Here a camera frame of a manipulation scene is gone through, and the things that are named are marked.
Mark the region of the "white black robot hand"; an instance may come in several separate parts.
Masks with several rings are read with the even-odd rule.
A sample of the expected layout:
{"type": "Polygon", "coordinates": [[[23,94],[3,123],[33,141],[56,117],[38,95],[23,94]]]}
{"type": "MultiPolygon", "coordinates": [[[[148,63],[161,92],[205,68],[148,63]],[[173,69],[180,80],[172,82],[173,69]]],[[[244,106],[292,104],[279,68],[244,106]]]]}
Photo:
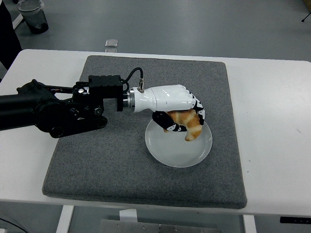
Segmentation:
{"type": "Polygon", "coordinates": [[[197,137],[205,121],[202,103],[186,87],[166,85],[130,91],[134,112],[153,111],[152,119],[165,132],[188,132],[197,137]]]}

